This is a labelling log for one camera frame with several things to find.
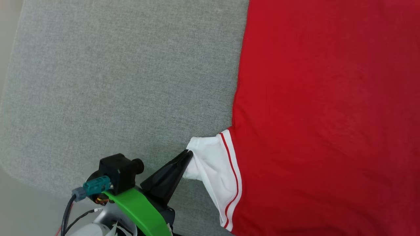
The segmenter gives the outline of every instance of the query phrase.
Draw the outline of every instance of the silver metal part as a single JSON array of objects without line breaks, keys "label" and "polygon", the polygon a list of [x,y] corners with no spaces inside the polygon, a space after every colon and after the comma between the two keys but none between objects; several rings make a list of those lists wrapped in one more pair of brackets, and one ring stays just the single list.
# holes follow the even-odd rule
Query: silver metal part
[{"label": "silver metal part", "polygon": [[130,218],[128,218],[128,216],[126,216],[115,203],[108,202],[93,223],[103,224],[111,228],[117,221],[119,225],[124,226],[132,232],[133,236],[137,236],[136,224],[134,224],[134,222],[130,220]]}]

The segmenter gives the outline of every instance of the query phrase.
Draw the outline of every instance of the wire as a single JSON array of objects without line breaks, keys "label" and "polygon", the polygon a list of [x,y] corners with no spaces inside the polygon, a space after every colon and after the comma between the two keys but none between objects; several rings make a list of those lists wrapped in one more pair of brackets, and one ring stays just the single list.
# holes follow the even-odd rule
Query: wire
[{"label": "wire", "polygon": [[100,210],[102,210],[103,208],[96,208],[96,209],[92,209],[92,210],[89,210],[89,211],[86,211],[85,213],[83,213],[81,216],[79,216],[78,218],[76,218],[74,221],[73,221],[73,223],[71,223],[70,225],[68,225],[68,227],[67,227],[67,229],[66,229],[66,233],[69,231],[69,229],[78,221],[78,220],[80,220],[80,219],[82,219],[83,217],[85,217],[87,214],[89,214],[89,213],[93,213],[93,212],[97,212],[97,211],[100,211]]},{"label": "wire", "polygon": [[65,231],[67,228],[67,222],[68,222],[68,217],[70,215],[70,209],[71,206],[73,205],[74,200],[76,199],[76,195],[73,194],[73,196],[71,196],[69,202],[67,203],[67,207],[66,210],[64,211],[64,215],[63,215],[63,221],[61,222],[61,236],[65,235]]},{"label": "wire", "polygon": [[96,198],[95,203],[96,204],[101,204],[102,206],[105,206],[105,204],[109,201],[109,199],[101,199],[101,198]]},{"label": "wire", "polygon": [[55,236],[58,236],[61,232],[61,226],[58,228],[57,232],[55,233]]}]

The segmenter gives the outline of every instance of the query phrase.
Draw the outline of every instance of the white sleeve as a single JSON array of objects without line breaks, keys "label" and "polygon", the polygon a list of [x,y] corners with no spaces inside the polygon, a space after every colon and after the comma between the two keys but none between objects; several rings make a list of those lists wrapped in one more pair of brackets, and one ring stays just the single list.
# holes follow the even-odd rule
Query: white sleeve
[{"label": "white sleeve", "polygon": [[242,181],[229,130],[216,137],[193,137],[187,149],[194,153],[184,178],[203,182],[220,213],[220,225],[232,229],[232,215],[242,193]]}]

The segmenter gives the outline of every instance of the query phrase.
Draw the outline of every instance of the striped trim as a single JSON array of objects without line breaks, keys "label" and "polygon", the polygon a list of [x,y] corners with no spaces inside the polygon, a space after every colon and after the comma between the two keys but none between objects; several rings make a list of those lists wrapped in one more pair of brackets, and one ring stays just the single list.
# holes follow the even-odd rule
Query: striped trim
[{"label": "striped trim", "polygon": [[227,204],[225,209],[225,216],[227,217],[226,224],[223,226],[225,229],[232,231],[233,229],[233,222],[232,217],[238,204],[239,200],[242,196],[242,179],[241,173],[239,171],[238,162],[236,161],[236,153],[234,149],[234,145],[232,143],[232,138],[229,130],[225,130],[220,133],[223,143],[225,144],[226,152],[229,157],[229,162],[232,168],[232,171],[235,175],[236,180],[236,195],[235,197]]}]

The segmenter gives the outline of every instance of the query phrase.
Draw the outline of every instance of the gray cushion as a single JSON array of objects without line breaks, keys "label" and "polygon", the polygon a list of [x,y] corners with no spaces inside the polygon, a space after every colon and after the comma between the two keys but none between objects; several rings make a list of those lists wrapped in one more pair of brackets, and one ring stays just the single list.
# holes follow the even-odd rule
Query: gray cushion
[{"label": "gray cushion", "polygon": [[[70,197],[100,158],[141,158],[141,181],[229,127],[247,3],[25,1],[0,107],[5,170]],[[182,180],[170,206],[178,233],[228,235],[201,182]]]}]

